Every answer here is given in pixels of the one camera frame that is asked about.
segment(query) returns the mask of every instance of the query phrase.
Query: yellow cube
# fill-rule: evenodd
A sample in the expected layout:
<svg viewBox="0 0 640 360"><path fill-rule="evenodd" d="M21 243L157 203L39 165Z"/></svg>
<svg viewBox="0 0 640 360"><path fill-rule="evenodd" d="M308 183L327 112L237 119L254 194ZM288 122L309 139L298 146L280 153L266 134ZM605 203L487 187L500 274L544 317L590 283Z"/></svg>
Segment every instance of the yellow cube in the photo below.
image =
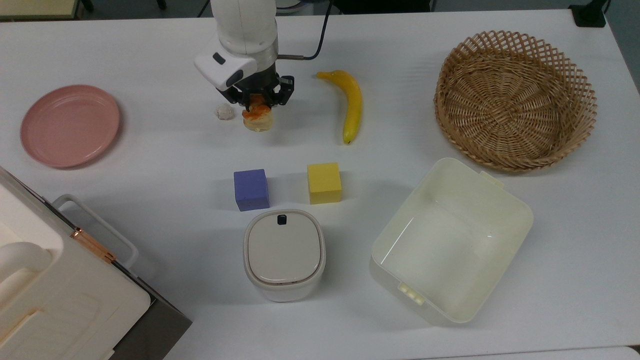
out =
<svg viewBox="0 0 640 360"><path fill-rule="evenodd" d="M338 163L307 165L307 179L309 202L312 205L340 201L342 184Z"/></svg>

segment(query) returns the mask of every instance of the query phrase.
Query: yellow banana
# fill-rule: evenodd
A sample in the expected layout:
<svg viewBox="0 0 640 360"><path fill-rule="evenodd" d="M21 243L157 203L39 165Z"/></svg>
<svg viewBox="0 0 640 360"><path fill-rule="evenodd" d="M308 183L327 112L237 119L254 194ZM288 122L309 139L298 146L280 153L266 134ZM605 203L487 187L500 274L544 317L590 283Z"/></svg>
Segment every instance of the yellow banana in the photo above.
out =
<svg viewBox="0 0 640 360"><path fill-rule="evenodd" d="M347 115L344 117L342 127L342 141L350 144L358 134L362 116L362 93L358 82L348 72L342 70L318 72L316 76L319 79L331 81L347 95Z"/></svg>

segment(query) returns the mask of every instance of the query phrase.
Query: appliance handle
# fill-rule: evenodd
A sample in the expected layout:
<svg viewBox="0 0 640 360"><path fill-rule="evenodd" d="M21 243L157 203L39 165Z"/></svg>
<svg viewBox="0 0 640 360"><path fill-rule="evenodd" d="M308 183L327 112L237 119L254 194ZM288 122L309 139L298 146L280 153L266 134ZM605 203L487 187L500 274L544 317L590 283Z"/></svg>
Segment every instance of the appliance handle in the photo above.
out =
<svg viewBox="0 0 640 360"><path fill-rule="evenodd" d="M51 205L54 208L58 209L59 211L62 205L64 205L68 201L74 202L76 205L78 205L82 210L84 210L87 214L89 214L100 225L104 226L105 229L107 229L111 234L113 234L113 236L115 236L118 240L120 240L123 244L125 244L131 250L131 255L129 256L129 259L127 259L126 261L120 262L122 266L124 266L126 269L130 269L131 265L133 265L133 263L135 263L136 260L138 259L138 248L135 245L133 245L131 241L125 238L124 235L120 234L116 229L114 229L111 225L109 225L109 223L104 221L98 214L96 214L93 210L91 210L87 205L85 205L77 197L71 194L65 194L58 197L56 200L54 200L51 203Z"/></svg>
<svg viewBox="0 0 640 360"><path fill-rule="evenodd" d="M0 282L22 269L40 272L51 265L51 254L28 241L8 243L0 247Z"/></svg>

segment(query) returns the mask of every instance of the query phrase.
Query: orange object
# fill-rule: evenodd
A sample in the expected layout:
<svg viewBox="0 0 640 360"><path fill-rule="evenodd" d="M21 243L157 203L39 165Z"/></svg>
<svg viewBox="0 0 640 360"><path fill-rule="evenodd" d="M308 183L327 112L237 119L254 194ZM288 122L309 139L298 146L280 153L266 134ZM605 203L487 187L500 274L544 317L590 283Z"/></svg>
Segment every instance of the orange object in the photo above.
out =
<svg viewBox="0 0 640 360"><path fill-rule="evenodd" d="M243 110L244 126L256 132L267 131L273 125L271 108L264 104L264 98L259 94L249 97L249 111Z"/></svg>

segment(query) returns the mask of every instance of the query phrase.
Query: small white canister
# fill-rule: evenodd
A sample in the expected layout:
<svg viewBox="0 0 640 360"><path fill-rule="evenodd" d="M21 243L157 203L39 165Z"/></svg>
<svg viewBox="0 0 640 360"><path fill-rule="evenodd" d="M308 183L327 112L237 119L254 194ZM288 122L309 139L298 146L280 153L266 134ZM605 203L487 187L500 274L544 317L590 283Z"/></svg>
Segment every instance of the small white canister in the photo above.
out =
<svg viewBox="0 0 640 360"><path fill-rule="evenodd" d="M309 295L325 263L322 230L305 211L268 211L254 218L244 234L244 270L271 301L293 301Z"/></svg>

